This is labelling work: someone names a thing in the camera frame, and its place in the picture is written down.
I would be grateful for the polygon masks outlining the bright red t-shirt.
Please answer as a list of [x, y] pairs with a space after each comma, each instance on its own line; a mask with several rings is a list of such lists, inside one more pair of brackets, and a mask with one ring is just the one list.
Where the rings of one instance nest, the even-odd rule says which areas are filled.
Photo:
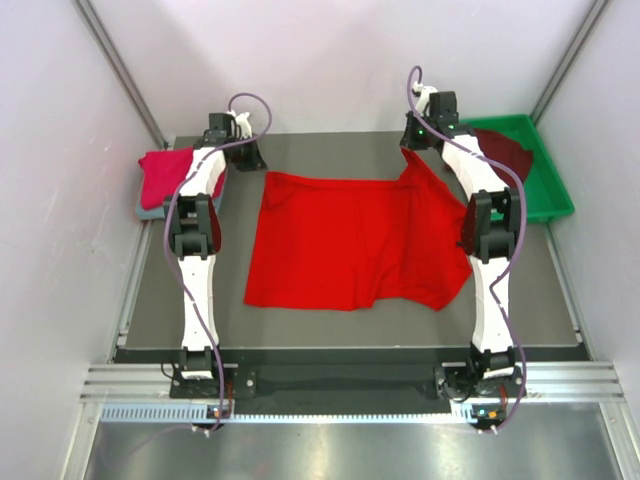
[[466, 208], [415, 152], [395, 180], [269, 172], [244, 302], [354, 311], [406, 299], [452, 302], [472, 269], [459, 246]]

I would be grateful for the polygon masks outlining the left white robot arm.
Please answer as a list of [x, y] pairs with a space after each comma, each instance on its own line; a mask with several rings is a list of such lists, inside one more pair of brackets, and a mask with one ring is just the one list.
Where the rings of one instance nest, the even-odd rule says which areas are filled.
[[248, 112], [213, 113], [193, 149], [186, 176], [164, 201], [164, 251], [183, 292], [184, 330], [178, 375], [205, 396], [226, 387], [214, 319], [213, 274], [222, 235], [214, 193], [229, 165], [266, 167]]

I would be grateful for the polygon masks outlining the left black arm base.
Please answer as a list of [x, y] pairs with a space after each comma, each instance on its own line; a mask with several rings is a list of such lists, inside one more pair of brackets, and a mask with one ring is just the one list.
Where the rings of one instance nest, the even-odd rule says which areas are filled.
[[[224, 370], [224, 398], [246, 400], [256, 394], [256, 368], [226, 368]], [[169, 397], [172, 399], [217, 399], [220, 382], [217, 378], [188, 379], [177, 370], [172, 375]]]

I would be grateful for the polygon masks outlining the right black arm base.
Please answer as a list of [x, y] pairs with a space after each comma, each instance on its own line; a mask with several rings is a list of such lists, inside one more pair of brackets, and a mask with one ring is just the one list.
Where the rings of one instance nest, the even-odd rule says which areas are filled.
[[437, 394], [444, 399], [462, 403], [470, 399], [515, 399], [524, 385], [521, 369], [516, 366], [511, 375], [480, 378], [464, 363], [444, 363], [434, 368]]

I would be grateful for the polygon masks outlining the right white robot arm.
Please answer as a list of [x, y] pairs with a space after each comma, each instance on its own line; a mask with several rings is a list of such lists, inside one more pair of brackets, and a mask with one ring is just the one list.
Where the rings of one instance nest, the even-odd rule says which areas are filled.
[[460, 122], [454, 92], [414, 82], [408, 100], [402, 145], [438, 150], [468, 200], [460, 245], [473, 271], [476, 320], [466, 368], [446, 371], [441, 390], [489, 396], [521, 381], [509, 320], [509, 277], [522, 248], [523, 185], [511, 168], [487, 158], [473, 128]]

